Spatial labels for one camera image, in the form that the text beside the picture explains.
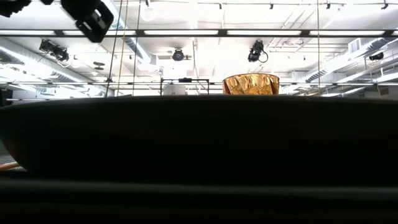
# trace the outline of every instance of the white ceiling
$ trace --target white ceiling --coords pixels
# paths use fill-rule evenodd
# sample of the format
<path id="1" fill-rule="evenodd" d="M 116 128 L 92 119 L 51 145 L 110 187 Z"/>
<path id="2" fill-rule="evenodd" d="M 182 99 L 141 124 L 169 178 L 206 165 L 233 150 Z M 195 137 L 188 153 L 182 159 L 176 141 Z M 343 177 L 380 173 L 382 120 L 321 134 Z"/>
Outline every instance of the white ceiling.
<path id="1" fill-rule="evenodd" d="M 150 9 L 142 1 L 141 16 L 139 18 L 139 1 L 123 1 L 121 14 L 126 17 L 130 29 L 316 29 L 318 26 L 317 6 L 315 0 L 285 0 L 273 1 L 273 10 L 269 9 L 270 1 L 238 1 L 238 0 L 196 0 L 187 1 L 156 1 L 152 0 Z M 395 29 L 398 27 L 396 15 L 398 7 L 391 5 L 386 10 L 381 10 L 381 5 L 358 6 L 354 3 L 382 3 L 378 0 L 331 0 L 331 9 L 326 9 L 324 4 L 319 6 L 319 26 L 321 29 Z M 336 5 L 334 3 L 349 3 L 349 5 Z M 64 13 L 58 3 L 44 6 L 41 2 L 33 2 L 10 19 L 0 17 L 0 29 L 76 29 L 72 19 Z M 77 55 L 81 66 L 74 70 L 92 80 L 103 81 L 110 73 L 112 51 L 114 48 L 112 77 L 118 80 L 119 74 L 123 76 L 122 82 L 132 82 L 134 71 L 136 75 L 145 77 L 140 80 L 153 81 L 159 78 L 157 71 L 144 69 L 143 66 L 134 68 L 134 53 L 127 46 L 122 50 L 121 39 L 105 38 L 101 44 L 93 44 L 85 38 L 49 38 L 52 42 L 68 48 L 71 55 Z M 10 38 L 38 54 L 41 38 L 18 37 Z M 196 66 L 201 77 L 210 77 L 219 81 L 224 77 L 246 72 L 273 72 L 287 74 L 295 71 L 309 71 L 318 65 L 318 40 L 317 39 L 288 39 L 288 38 L 263 38 L 269 54 L 267 63 L 249 63 L 247 61 L 249 49 L 257 38 L 228 37 L 228 38 L 196 38 L 197 52 Z M 347 49 L 347 43 L 352 39 L 320 39 L 321 63 Z M 146 37 L 139 38 L 138 43 L 148 53 L 167 58 L 176 47 L 182 48 L 187 55 L 193 55 L 193 42 L 188 37 Z M 99 75 L 93 76 L 93 62 L 103 62 L 106 65 Z M 193 75 L 193 62 L 184 66 L 187 75 Z"/>

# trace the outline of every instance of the light fixture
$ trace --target light fixture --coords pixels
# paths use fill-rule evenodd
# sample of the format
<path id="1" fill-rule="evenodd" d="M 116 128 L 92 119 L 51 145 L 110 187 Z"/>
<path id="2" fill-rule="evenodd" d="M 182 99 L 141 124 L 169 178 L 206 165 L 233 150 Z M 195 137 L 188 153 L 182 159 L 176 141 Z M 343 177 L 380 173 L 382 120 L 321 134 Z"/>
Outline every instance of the light fixture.
<path id="1" fill-rule="evenodd" d="M 88 83 L 69 83 L 69 82 L 57 82 L 54 85 L 87 85 Z"/>
<path id="2" fill-rule="evenodd" d="M 348 90 L 347 92 L 344 92 L 343 94 L 352 94 L 352 93 L 355 93 L 355 92 L 357 92 L 359 90 L 363 90 L 363 89 L 364 89 L 364 87 L 359 87 L 359 88 L 355 88 L 352 90 Z"/>
<path id="3" fill-rule="evenodd" d="M 135 35 L 135 30 L 108 30 L 106 35 Z"/>
<path id="4" fill-rule="evenodd" d="M 321 96 L 324 96 L 324 97 L 333 97 L 333 96 L 338 96 L 338 95 L 340 95 L 341 93 L 327 93 L 327 94 L 322 94 Z"/>
<path id="5" fill-rule="evenodd" d="M 218 30 L 145 30 L 146 35 L 217 35 Z"/>
<path id="6" fill-rule="evenodd" d="M 398 83 L 378 83 L 379 86 L 398 86 Z"/>
<path id="7" fill-rule="evenodd" d="M 228 30 L 228 35 L 300 35 L 299 30 Z"/>
<path id="8" fill-rule="evenodd" d="M 153 21 L 156 18 L 155 9 L 152 6 L 147 6 L 141 12 L 141 19 L 146 22 Z"/>
<path id="9" fill-rule="evenodd" d="M 372 86 L 373 83 L 337 83 L 338 86 Z"/>
<path id="10" fill-rule="evenodd" d="M 0 30 L 0 35 L 55 35 L 52 30 Z"/>
<path id="11" fill-rule="evenodd" d="M 62 31 L 64 35 L 84 35 L 80 30 L 64 30 Z"/>
<path id="12" fill-rule="evenodd" d="M 383 35 L 383 30 L 320 30 L 319 35 Z M 310 35 L 318 35 L 317 30 L 310 31 Z"/>
<path id="13" fill-rule="evenodd" d="M 48 82 L 18 82 L 18 84 L 23 84 L 23 85 L 47 85 L 49 83 Z"/>

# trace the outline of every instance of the ceiling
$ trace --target ceiling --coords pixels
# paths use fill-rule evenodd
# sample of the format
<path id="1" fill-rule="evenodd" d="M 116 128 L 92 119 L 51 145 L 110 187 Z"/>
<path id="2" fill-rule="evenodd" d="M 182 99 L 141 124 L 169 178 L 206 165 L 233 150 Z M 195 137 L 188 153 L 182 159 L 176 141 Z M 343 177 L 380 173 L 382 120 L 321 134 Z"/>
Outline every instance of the ceiling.
<path id="1" fill-rule="evenodd" d="M 382 10 L 384 1 L 378 0 L 152 0 L 150 7 L 145 1 L 113 1 L 116 9 L 122 5 L 121 19 L 128 29 L 396 29 L 398 4 L 387 1 L 389 7 Z M 63 11 L 59 2 L 44 6 L 34 1 L 11 18 L 0 17 L 0 29 L 76 29 L 73 20 Z M 39 55 L 43 38 L 13 37 L 9 40 Z M 77 58 L 68 69 L 90 80 L 103 82 L 111 74 L 114 81 L 158 82 L 159 65 L 165 69 L 183 68 L 181 74 L 198 75 L 220 82 L 225 77 L 247 73 L 267 72 L 281 77 L 282 81 L 294 80 L 295 72 L 308 72 L 322 66 L 342 52 L 347 51 L 351 38 L 262 38 L 269 59 L 266 63 L 249 63 L 249 49 L 259 38 L 253 37 L 141 37 L 137 43 L 148 54 L 158 56 L 157 66 L 135 62 L 134 52 L 120 38 L 105 38 L 100 44 L 86 38 L 46 38 L 65 47 Z M 174 62 L 171 55 L 181 48 L 190 60 Z M 97 71 L 93 62 L 102 62 L 104 70 Z M 357 71 L 346 70 L 345 73 Z"/>

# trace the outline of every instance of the ceiling beam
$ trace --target ceiling beam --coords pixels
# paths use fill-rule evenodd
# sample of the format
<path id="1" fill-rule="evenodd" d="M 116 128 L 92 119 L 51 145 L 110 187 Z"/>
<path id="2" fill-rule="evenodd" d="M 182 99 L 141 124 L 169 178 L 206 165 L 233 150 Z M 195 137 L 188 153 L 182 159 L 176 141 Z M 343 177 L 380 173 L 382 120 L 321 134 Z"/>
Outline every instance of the ceiling beam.
<path id="1" fill-rule="evenodd" d="M 319 38 L 378 38 L 398 37 L 398 30 L 392 29 L 322 29 Z M 83 38 L 78 30 L 34 30 L 1 29 L 0 37 L 58 37 Z M 105 37 L 291 37 L 317 38 L 315 29 L 126 29 L 110 30 Z"/>

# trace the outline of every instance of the ceiling light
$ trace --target ceiling light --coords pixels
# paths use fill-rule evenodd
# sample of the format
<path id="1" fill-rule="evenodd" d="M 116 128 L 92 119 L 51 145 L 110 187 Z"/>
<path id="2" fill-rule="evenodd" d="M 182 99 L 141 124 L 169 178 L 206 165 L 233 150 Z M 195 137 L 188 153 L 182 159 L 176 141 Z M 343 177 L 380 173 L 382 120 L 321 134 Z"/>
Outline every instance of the ceiling light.
<path id="1" fill-rule="evenodd" d="M 319 35 L 383 35 L 383 30 L 320 30 Z M 310 35 L 318 35 L 317 30 L 310 31 Z"/>
<path id="2" fill-rule="evenodd" d="M 117 83 L 117 82 L 96 82 L 93 83 L 93 85 L 122 85 L 123 83 Z"/>
<path id="3" fill-rule="evenodd" d="M 68 83 L 68 82 L 57 82 L 57 83 L 53 83 L 54 85 L 87 85 L 88 83 Z"/>
<path id="4" fill-rule="evenodd" d="M 149 22 L 153 21 L 156 18 L 156 12 L 153 7 L 145 7 L 145 9 L 141 12 L 141 19 L 143 21 Z"/>
<path id="5" fill-rule="evenodd" d="M 378 83 L 379 86 L 397 86 L 398 83 Z"/>
<path id="6" fill-rule="evenodd" d="M 299 30 L 228 30 L 228 35 L 300 35 Z"/>
<path id="7" fill-rule="evenodd" d="M 146 35 L 217 35 L 218 30 L 145 30 Z"/>
<path id="8" fill-rule="evenodd" d="M 47 85 L 49 83 L 48 82 L 18 82 L 18 84 L 23 84 L 23 85 Z"/>
<path id="9" fill-rule="evenodd" d="M 52 30 L 0 30 L 1 35 L 55 35 Z"/>
<path id="10" fill-rule="evenodd" d="M 65 35 L 84 35 L 84 33 L 80 30 L 64 30 L 62 32 Z"/>
<path id="11" fill-rule="evenodd" d="M 332 96 L 338 96 L 338 95 L 340 95 L 341 93 L 327 93 L 327 94 L 322 94 L 321 96 L 324 96 L 324 97 L 332 97 Z"/>
<path id="12" fill-rule="evenodd" d="M 106 35 L 135 35 L 135 30 L 108 30 Z"/>
<path id="13" fill-rule="evenodd" d="M 337 83 L 339 86 L 371 86 L 373 83 Z"/>
<path id="14" fill-rule="evenodd" d="M 363 90 L 365 89 L 365 87 L 359 87 L 359 88 L 355 88 L 353 90 L 348 90 L 347 92 L 343 93 L 343 94 L 352 94 L 352 93 L 356 93 L 359 90 Z"/>

